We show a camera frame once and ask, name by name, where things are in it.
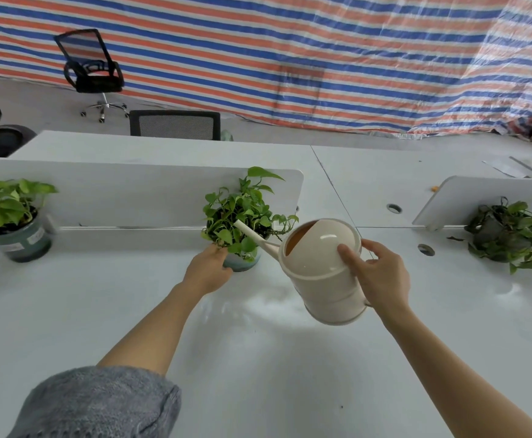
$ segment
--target plastic sheet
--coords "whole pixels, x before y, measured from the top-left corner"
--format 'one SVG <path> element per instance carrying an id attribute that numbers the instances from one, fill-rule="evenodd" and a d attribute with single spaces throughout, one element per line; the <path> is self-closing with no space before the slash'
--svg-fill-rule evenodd
<path id="1" fill-rule="evenodd" d="M 0 75 L 65 84 L 98 28 L 125 93 L 263 123 L 532 130 L 532 0 L 0 0 Z"/>

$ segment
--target white label on pot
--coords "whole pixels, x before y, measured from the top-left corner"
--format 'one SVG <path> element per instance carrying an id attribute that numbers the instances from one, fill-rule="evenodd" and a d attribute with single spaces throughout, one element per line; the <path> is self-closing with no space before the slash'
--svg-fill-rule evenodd
<path id="1" fill-rule="evenodd" d="M 40 227 L 38 231 L 36 231 L 33 235 L 29 236 L 26 240 L 29 242 L 29 244 L 35 244 L 37 241 L 43 238 L 44 234 L 45 229 Z"/>
<path id="2" fill-rule="evenodd" d="M 14 252 L 15 250 L 22 250 L 24 248 L 25 247 L 21 243 L 0 245 L 0 250 L 3 252 Z"/>

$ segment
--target sleeve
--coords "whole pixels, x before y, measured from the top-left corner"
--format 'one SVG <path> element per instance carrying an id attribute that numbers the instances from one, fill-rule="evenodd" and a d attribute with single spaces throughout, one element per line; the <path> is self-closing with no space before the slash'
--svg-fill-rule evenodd
<path id="1" fill-rule="evenodd" d="M 8 438 L 166 438 L 181 408 L 181 390 L 134 367 L 82 367 L 34 388 Z"/>

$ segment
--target floor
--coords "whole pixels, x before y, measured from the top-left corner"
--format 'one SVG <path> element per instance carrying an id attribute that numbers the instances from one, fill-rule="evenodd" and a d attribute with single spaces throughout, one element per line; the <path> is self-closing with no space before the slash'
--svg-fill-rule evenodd
<path id="1" fill-rule="evenodd" d="M 78 94 L 74 90 L 0 78 L 1 124 L 22 124 L 34 131 L 58 130 L 95 134 L 129 135 L 128 119 L 119 110 L 110 110 L 106 122 L 98 122 L 91 109 L 87 117 L 80 111 L 99 100 L 98 95 Z M 129 96 L 110 94 L 109 100 L 124 102 L 129 109 L 156 109 L 156 106 Z M 260 143 L 310 144 L 408 151 L 469 151 L 506 155 L 532 155 L 532 143 L 493 134 L 468 134 L 432 137 L 422 140 L 373 137 L 343 132 L 324 132 L 276 127 L 222 116 L 222 129 L 236 141 Z"/>

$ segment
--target person's right arm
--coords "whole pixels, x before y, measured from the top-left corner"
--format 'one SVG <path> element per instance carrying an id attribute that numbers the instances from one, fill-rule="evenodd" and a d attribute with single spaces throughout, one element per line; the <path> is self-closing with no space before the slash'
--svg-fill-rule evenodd
<path id="1" fill-rule="evenodd" d="M 399 255 L 362 240 L 377 260 L 363 261 L 345 245 L 339 255 L 366 299 L 398 342 L 455 438 L 532 438 L 532 419 L 440 341 L 408 306 L 410 278 Z"/>

